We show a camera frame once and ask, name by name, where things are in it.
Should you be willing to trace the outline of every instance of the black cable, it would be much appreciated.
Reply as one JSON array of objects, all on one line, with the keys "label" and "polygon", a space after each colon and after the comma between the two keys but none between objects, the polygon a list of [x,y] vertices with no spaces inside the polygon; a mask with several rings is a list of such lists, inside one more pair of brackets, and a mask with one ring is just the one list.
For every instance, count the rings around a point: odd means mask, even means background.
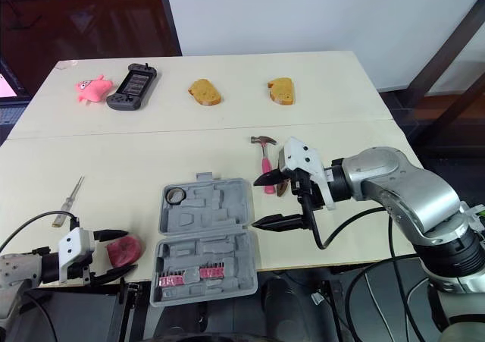
[{"label": "black cable", "polygon": [[347,294],[345,298],[345,310],[346,310],[346,318],[347,318],[347,324],[349,325],[349,330],[350,333],[352,333],[352,336],[354,337],[354,340],[357,342],[362,342],[362,340],[358,337],[357,331],[355,330],[354,322],[352,320],[352,316],[350,314],[350,296],[352,295],[352,291],[354,290],[355,285],[357,282],[364,276],[365,273],[369,272],[370,270],[376,268],[377,266],[387,264],[388,262],[394,262],[398,260],[404,260],[404,259],[413,259],[418,257],[415,253],[409,254],[409,255],[401,255],[401,256],[396,256],[394,258],[389,258],[389,259],[384,259],[379,262],[375,262],[372,265],[369,265],[367,268],[364,268],[361,272],[353,278],[351,281],[349,287],[347,288]]},{"label": "black cable", "polygon": [[385,211],[386,209],[384,207],[376,207],[376,208],[371,208],[368,209],[367,211],[363,211],[358,213],[357,215],[352,216],[349,218],[347,221],[343,222],[339,227],[336,228],[334,232],[327,238],[327,240],[324,242],[323,249],[326,249],[330,243],[333,241],[333,239],[340,233],[342,230],[347,227],[349,224],[351,224],[353,221],[357,221],[359,218],[364,217],[365,215],[370,215],[372,213],[376,212],[382,212]]},{"label": "black cable", "polygon": [[391,218],[391,216],[389,216],[389,227],[388,227],[387,235],[389,238],[389,250],[391,252],[391,259],[393,261],[394,273],[396,274],[397,285],[399,287],[399,294],[401,295],[402,305],[404,306],[405,313],[409,318],[409,322],[411,323],[412,329],[415,330],[416,337],[419,339],[420,342],[425,342],[423,335],[419,331],[418,325],[416,324],[416,321],[411,314],[411,310],[409,309],[408,302],[406,301],[404,286],[402,285],[401,272],[399,271],[399,267],[397,265],[396,254],[394,253],[393,219]]},{"label": "black cable", "polygon": [[311,199],[310,196],[306,194],[302,196],[302,209],[303,217],[310,221],[311,232],[313,233],[313,238],[315,239],[317,247],[319,249],[324,249],[324,245],[321,244],[320,234],[318,233],[318,226],[317,222],[315,221],[315,215],[312,211]]},{"label": "black cable", "polygon": [[7,246],[7,244],[12,240],[12,238],[14,238],[15,236],[17,236],[17,234],[20,231],[22,231],[25,227],[27,227],[32,222],[37,221],[39,218],[45,217],[47,215],[68,215],[71,218],[76,218],[76,216],[73,215],[72,213],[65,212],[65,211],[50,211],[50,212],[42,213],[40,215],[36,215],[34,218],[31,218],[29,221],[27,221],[24,224],[22,224],[17,230],[14,231],[13,234],[11,234],[10,236],[8,236],[8,239],[5,240],[5,242],[0,246],[0,253],[2,253],[3,249]]},{"label": "black cable", "polygon": [[[418,281],[416,284],[412,286],[411,289],[409,289],[408,293],[406,294],[406,302],[409,305],[409,299],[411,298],[411,293],[414,293],[418,287],[420,287],[423,283],[425,283],[429,278],[423,278],[420,281]],[[408,327],[408,318],[405,318],[405,323],[406,323],[406,340],[409,342],[409,327]]]},{"label": "black cable", "polygon": [[[289,276],[288,272],[286,271],[282,271],[281,274],[276,274],[276,275],[285,275],[287,278],[289,278],[293,283],[299,285],[300,287],[306,287],[310,290],[313,290],[312,287],[310,287],[309,285],[306,285],[306,284],[303,284],[303,283],[300,283],[298,282],[297,280],[295,280],[294,278],[292,278],[291,276]],[[332,309],[332,312],[333,312],[333,307],[332,307],[332,304],[330,303],[330,301],[324,296],[322,295],[322,297],[324,298],[325,302],[328,304],[328,306]],[[337,311],[335,311],[335,314],[336,314],[336,317],[340,320],[340,322],[343,324],[343,326],[345,328],[347,328],[349,331],[350,331],[350,328],[349,326],[347,325],[347,323],[343,320],[343,318],[339,315],[339,313]]]},{"label": "black cable", "polygon": [[58,342],[58,336],[57,334],[55,333],[55,329],[54,329],[54,325],[52,324],[52,320],[51,320],[51,317],[49,316],[49,314],[47,313],[47,311],[45,310],[45,308],[42,306],[42,304],[40,304],[36,298],[34,298],[32,295],[30,295],[28,292],[24,292],[23,293],[26,297],[28,297],[32,303],[34,303],[36,305],[37,308],[40,309],[42,315],[44,315],[44,318],[45,320],[47,320],[48,322],[48,325],[49,327],[51,328],[51,332],[52,332],[52,338],[54,338],[54,341],[55,342]]}]

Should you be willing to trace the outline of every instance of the hammer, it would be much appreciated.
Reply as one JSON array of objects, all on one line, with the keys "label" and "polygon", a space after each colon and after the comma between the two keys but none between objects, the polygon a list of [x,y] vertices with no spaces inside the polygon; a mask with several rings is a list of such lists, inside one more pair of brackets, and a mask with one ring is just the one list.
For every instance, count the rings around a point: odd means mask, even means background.
[{"label": "hammer", "polygon": [[[271,145],[276,145],[277,142],[273,140],[272,138],[268,136],[251,136],[251,143],[260,143],[261,148],[263,149],[263,161],[262,161],[262,167],[263,167],[263,174],[268,173],[271,171],[271,163],[270,159],[268,158],[268,151],[266,150],[266,144],[270,143]],[[274,186],[273,185],[265,185],[264,186],[264,192],[266,194],[274,194]]]}]

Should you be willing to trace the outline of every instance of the pink hammer handle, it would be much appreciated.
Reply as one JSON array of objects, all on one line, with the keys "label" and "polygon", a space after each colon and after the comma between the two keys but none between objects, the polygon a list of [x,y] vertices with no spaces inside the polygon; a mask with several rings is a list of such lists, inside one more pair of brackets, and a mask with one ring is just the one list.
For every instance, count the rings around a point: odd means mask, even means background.
[{"label": "pink hammer handle", "polygon": [[[263,158],[263,162],[261,164],[263,167],[263,173],[268,173],[271,171],[271,163],[269,158]],[[264,192],[266,194],[275,194],[276,190],[274,189],[274,185],[265,185]]]}]

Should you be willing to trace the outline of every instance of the hammer head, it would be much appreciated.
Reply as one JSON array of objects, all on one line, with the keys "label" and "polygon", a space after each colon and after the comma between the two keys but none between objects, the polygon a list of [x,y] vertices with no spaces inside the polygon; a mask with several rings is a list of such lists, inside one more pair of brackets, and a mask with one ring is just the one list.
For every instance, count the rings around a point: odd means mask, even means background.
[{"label": "hammer head", "polygon": [[251,136],[251,143],[260,143],[261,145],[266,145],[267,143],[270,143],[271,145],[277,144],[276,140],[273,140],[268,136]]}]

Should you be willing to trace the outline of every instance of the white wall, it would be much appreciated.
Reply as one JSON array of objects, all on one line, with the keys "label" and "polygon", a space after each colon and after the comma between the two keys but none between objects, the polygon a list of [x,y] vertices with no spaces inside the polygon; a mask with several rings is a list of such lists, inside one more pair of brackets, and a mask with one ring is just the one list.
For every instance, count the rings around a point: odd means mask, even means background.
[{"label": "white wall", "polygon": [[[406,87],[476,0],[170,0],[184,55],[352,50],[378,89]],[[434,91],[485,61],[485,31]]]}]

